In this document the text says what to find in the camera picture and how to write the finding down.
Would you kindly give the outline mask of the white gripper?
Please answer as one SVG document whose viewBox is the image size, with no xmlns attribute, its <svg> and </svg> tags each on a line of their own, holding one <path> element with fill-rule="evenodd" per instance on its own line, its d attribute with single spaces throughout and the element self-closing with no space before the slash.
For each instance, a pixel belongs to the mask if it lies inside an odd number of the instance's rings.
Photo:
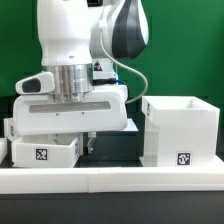
<svg viewBox="0 0 224 224">
<path fill-rule="evenodd" d="M 49 95 L 25 95 L 13 107 L 15 130 L 20 136 L 88 133 L 91 154 L 101 131 L 123 130 L 127 126 L 125 85 L 96 86 L 82 102 L 55 103 Z"/>
</svg>

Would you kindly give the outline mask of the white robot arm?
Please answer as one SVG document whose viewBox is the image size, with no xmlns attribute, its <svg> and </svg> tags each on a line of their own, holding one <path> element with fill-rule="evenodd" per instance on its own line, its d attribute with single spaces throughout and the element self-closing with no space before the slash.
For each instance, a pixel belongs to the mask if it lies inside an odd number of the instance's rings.
<svg viewBox="0 0 224 224">
<path fill-rule="evenodd" d="M 141 0 L 37 0 L 42 71 L 16 83 L 21 136 L 123 130 L 128 90 L 94 80 L 94 63 L 133 59 L 147 46 Z"/>
</svg>

